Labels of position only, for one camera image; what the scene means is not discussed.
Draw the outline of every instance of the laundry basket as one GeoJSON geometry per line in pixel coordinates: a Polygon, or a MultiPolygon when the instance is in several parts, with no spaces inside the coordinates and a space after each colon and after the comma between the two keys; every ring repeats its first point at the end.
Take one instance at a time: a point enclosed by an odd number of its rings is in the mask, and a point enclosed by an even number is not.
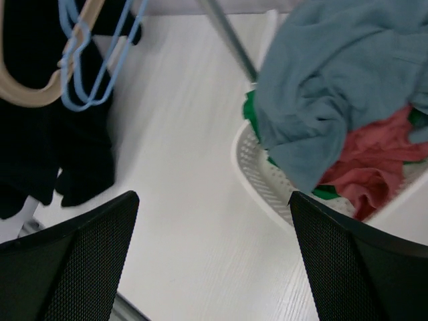
{"type": "MultiPolygon", "coordinates": [[[[292,192],[297,191],[297,189],[292,186],[291,182],[279,168],[268,162],[267,154],[259,145],[253,128],[248,121],[242,124],[235,136],[231,149],[231,157],[238,179],[248,193],[271,219],[289,231],[293,223],[290,208],[288,207],[288,200],[292,192]]],[[[406,190],[427,169],[428,161],[420,164],[405,165],[405,180],[397,191],[397,195],[406,190]]],[[[354,207],[350,201],[343,197],[326,201],[315,195],[311,196],[344,215],[351,217],[354,213],[354,207]]]]}
{"type": "MultiPolygon", "coordinates": [[[[268,50],[276,29],[281,22],[281,17],[275,11],[268,12],[268,24],[263,35],[263,42],[259,52],[257,66],[260,67],[264,56],[268,50]]],[[[233,140],[231,148],[231,161],[239,181],[255,200],[255,202],[266,212],[266,214],[286,231],[294,233],[292,216],[288,207],[288,200],[293,191],[297,191],[285,174],[276,166],[268,162],[266,151],[259,145],[258,139],[248,121],[244,121],[241,128],[233,140]]],[[[420,241],[428,245],[428,161],[419,164],[404,166],[405,180],[397,191],[394,206],[384,207],[373,213],[364,222],[384,231],[401,236],[413,241],[420,241]],[[414,189],[426,189],[426,204],[420,204],[424,199],[418,197],[414,199],[410,190],[411,185],[419,179],[419,184],[414,189]],[[403,217],[397,211],[411,211],[407,217],[403,217]],[[385,223],[385,217],[395,216],[385,223]],[[407,226],[402,227],[403,220],[407,219],[407,226]]],[[[323,200],[315,195],[311,195],[317,201],[329,206],[333,210],[352,217],[354,207],[348,199],[343,197],[331,200],[323,200]]]]}

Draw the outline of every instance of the metal pole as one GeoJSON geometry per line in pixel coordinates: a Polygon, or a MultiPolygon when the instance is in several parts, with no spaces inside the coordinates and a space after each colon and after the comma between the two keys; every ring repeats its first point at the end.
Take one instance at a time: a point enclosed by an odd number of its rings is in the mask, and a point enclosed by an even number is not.
{"type": "Polygon", "coordinates": [[[257,72],[254,68],[254,65],[245,52],[241,42],[236,36],[235,31],[233,30],[229,20],[226,18],[218,2],[216,0],[198,0],[198,2],[204,9],[205,13],[208,15],[208,18],[211,20],[215,29],[226,43],[227,47],[229,47],[233,57],[245,72],[248,80],[251,83],[256,82],[257,72]]]}

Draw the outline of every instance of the white floor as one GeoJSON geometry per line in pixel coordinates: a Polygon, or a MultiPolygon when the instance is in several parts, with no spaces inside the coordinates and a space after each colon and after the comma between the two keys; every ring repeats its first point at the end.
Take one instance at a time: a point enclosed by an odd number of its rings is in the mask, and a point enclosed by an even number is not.
{"type": "MultiPolygon", "coordinates": [[[[231,20],[255,59],[265,16],[231,20]]],[[[317,320],[295,237],[235,178],[246,79],[204,16],[153,17],[116,86],[117,185],[47,226],[133,189],[140,197],[120,293],[152,321],[317,320]]]]}

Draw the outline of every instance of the hanging clothes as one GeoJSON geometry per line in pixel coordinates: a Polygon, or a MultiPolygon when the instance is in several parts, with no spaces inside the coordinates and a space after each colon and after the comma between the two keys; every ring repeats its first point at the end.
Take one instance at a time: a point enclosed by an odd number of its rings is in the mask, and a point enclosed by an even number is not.
{"type": "MultiPolygon", "coordinates": [[[[117,4],[109,0],[106,5],[97,28],[108,35],[111,25],[117,23],[116,12],[109,16],[112,10],[108,8],[117,10],[117,4]]],[[[58,68],[67,42],[60,27],[58,1],[6,0],[4,12],[3,53],[9,73],[24,86],[44,87],[58,68]]],[[[103,58],[91,42],[81,59],[84,88],[90,91],[103,58]]],[[[103,95],[109,81],[106,72],[97,97],[103,95]]],[[[79,102],[73,86],[69,89],[79,102]]],[[[7,189],[0,193],[0,203],[7,204],[8,195],[15,195],[13,206],[2,216],[17,213],[28,195],[49,205],[55,187],[64,196],[62,205],[74,206],[114,183],[114,159],[106,130],[111,105],[112,95],[105,103],[75,114],[61,99],[41,108],[22,108],[0,100],[0,185],[3,191],[7,189]]]]}

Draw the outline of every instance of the wooden hanger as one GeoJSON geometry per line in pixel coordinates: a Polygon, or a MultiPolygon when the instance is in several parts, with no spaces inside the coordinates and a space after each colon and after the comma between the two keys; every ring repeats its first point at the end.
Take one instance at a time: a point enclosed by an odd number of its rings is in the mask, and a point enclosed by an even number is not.
{"type": "MultiPolygon", "coordinates": [[[[4,2],[5,0],[0,0],[0,98],[7,100],[14,105],[28,108],[37,108],[51,104],[62,94],[61,70],[56,70],[52,74],[46,87],[42,89],[28,88],[21,85],[7,71],[3,59],[3,18],[5,14],[4,2]]],[[[88,25],[91,31],[95,25],[98,15],[101,12],[103,4],[104,0],[86,0],[85,5],[83,6],[82,12],[80,13],[80,18],[88,25]]],[[[74,48],[74,50],[76,50],[84,40],[84,33],[78,24],[74,26],[73,34],[77,37],[78,40],[78,44],[74,48]]],[[[66,52],[70,44],[71,41],[68,40],[63,50],[63,54],[66,52]]],[[[70,78],[73,74],[72,57],[73,55],[71,54],[68,60],[68,81],[70,81],[70,78]]]]}

